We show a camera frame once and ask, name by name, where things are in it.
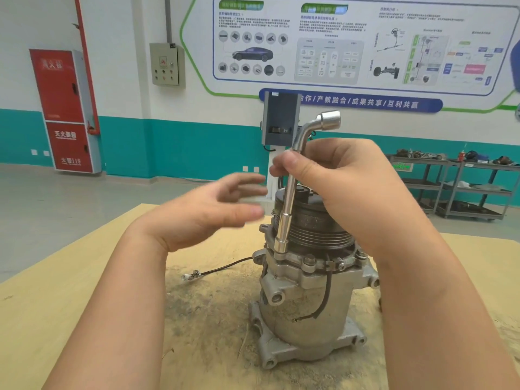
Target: yellow tabletop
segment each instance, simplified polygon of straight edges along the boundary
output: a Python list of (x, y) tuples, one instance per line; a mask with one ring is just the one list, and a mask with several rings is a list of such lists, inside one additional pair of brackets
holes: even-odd
[[(42, 386), (117, 240), (132, 220), (153, 207), (141, 204), (0, 284), (1, 389)], [(248, 302), (257, 299), (261, 268), (249, 261), (193, 282), (180, 280), (183, 273), (214, 269), (261, 249), (260, 223), (220, 230), (206, 242), (169, 256), (161, 388), (387, 388), (378, 291), (358, 290), (352, 299), (350, 316), (367, 335), (366, 345), (337, 350), (321, 361), (293, 361), (264, 371), (256, 353), (258, 334), (246, 332)], [(482, 295), (520, 371), (520, 244), (443, 236)]]

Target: floor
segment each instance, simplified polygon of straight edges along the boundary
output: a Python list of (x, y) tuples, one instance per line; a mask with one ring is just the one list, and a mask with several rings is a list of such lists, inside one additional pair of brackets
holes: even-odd
[[(179, 179), (148, 184), (0, 164), (0, 282), (141, 203), (161, 204), (196, 186)], [(262, 204), (270, 213), (272, 203)], [(491, 223), (438, 216), (431, 220), (440, 232), (520, 242), (520, 208)]]

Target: fire hydrant cabinet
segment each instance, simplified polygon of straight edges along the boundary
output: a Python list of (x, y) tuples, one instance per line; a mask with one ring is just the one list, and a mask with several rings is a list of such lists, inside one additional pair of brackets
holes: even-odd
[(83, 54), (76, 50), (30, 49), (54, 168), (96, 174), (101, 156)]

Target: white wire connector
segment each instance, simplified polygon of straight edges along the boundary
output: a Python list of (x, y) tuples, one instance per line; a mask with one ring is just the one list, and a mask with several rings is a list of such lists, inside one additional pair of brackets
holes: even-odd
[(202, 275), (200, 273), (200, 271), (198, 269), (196, 269), (195, 271), (193, 271), (192, 274), (184, 274), (183, 276), (181, 276), (180, 278), (183, 280), (183, 281), (187, 281), (187, 280), (193, 280), (195, 278), (200, 278)]

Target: purple car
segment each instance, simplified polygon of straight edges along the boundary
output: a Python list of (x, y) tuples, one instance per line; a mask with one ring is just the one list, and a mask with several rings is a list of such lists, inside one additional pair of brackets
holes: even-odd
[(262, 60), (267, 61), (273, 58), (273, 53), (269, 49), (264, 48), (248, 48), (233, 53), (233, 58), (237, 60)]

